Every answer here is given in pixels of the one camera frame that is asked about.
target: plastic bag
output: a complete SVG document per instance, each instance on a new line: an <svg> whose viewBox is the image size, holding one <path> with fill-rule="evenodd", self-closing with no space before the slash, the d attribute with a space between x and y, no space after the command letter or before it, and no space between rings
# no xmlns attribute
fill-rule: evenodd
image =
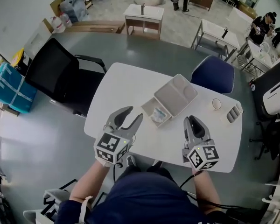
<svg viewBox="0 0 280 224"><path fill-rule="evenodd" d="M72 23L83 21L88 15L84 0L65 0L60 3L60 10L66 13Z"/></svg>

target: chair backrest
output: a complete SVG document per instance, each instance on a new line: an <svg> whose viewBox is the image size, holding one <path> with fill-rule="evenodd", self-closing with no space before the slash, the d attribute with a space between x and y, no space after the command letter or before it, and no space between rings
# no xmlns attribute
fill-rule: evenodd
<svg viewBox="0 0 280 224"><path fill-rule="evenodd" d="M78 72L79 61L52 38L36 54L25 81L52 99L62 102Z"/></svg>
<svg viewBox="0 0 280 224"><path fill-rule="evenodd" d="M215 56L208 56L193 71L191 83L221 94L231 93L234 67Z"/></svg>

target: blue box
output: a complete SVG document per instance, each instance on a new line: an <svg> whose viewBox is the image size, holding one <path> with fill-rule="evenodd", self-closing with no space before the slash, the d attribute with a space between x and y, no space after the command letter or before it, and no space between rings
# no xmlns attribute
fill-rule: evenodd
<svg viewBox="0 0 280 224"><path fill-rule="evenodd" d="M20 113L30 111L37 89L25 82L25 78L9 63L0 66L0 102Z"/></svg>

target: blue chair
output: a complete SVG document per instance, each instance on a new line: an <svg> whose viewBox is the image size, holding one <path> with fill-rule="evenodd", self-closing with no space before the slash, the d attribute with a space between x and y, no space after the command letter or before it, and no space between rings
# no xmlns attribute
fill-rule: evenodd
<svg viewBox="0 0 280 224"><path fill-rule="evenodd" d="M215 56L208 56L194 69L191 83L221 94L231 93L234 86L234 68Z"/></svg>

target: bottle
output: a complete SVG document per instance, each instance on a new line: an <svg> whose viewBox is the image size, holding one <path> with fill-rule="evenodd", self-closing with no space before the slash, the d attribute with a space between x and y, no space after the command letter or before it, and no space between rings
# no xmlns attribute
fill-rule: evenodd
<svg viewBox="0 0 280 224"><path fill-rule="evenodd" d="M53 17L52 18L52 27L57 33L62 33L65 30L65 26L63 25L62 21L59 17Z"/></svg>
<svg viewBox="0 0 280 224"><path fill-rule="evenodd" d="M71 23L70 17L66 13L60 13L60 19L67 28L73 25Z"/></svg>

